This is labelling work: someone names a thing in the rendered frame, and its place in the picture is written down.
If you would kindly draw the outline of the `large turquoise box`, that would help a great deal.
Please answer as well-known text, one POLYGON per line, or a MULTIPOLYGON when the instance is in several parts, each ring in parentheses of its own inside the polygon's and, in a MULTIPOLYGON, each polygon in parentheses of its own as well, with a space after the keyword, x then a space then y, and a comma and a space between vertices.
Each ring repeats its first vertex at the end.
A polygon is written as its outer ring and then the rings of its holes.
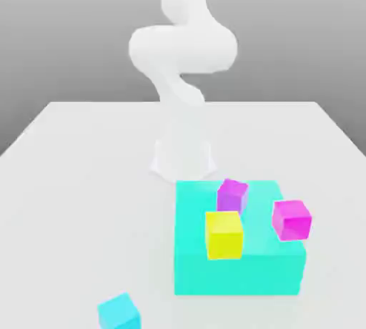
POLYGON ((174 226, 176 295, 296 295, 306 263, 301 241, 279 240, 272 210, 282 200, 274 180, 249 182, 242 214, 243 256, 210 260, 205 244, 205 217, 215 210, 220 181, 179 181, 174 226))

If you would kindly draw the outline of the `small purple cube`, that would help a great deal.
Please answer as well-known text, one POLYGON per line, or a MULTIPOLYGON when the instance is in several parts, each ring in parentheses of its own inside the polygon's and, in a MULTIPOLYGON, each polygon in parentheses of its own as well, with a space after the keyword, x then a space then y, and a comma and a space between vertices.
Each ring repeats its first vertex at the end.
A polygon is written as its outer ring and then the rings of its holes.
POLYGON ((225 179, 217 190, 217 211, 236 211, 239 215, 247 206, 249 185, 225 179))

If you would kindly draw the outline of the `small magenta cube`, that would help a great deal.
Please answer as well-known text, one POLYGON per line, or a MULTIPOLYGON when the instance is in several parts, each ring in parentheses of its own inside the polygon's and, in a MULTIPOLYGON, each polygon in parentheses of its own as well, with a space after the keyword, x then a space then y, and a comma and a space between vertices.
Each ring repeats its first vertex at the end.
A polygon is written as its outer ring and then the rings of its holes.
POLYGON ((312 215, 301 200, 274 201, 272 226, 280 241, 306 240, 312 215))

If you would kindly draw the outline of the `small yellow cube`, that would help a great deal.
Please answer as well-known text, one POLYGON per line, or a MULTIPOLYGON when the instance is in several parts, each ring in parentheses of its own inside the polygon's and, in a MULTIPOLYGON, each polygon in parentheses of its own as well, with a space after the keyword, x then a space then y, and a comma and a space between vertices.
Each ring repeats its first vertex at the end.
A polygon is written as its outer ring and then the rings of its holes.
POLYGON ((239 213, 206 212, 205 243, 209 260, 239 260, 244 244, 244 230, 239 213))

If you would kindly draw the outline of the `small cyan cube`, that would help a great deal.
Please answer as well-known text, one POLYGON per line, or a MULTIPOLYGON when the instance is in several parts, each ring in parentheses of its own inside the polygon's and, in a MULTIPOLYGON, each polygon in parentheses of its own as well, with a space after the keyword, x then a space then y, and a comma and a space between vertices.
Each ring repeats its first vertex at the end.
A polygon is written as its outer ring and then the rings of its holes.
POLYGON ((128 293, 122 293, 97 306, 101 329, 142 329, 139 311, 128 293))

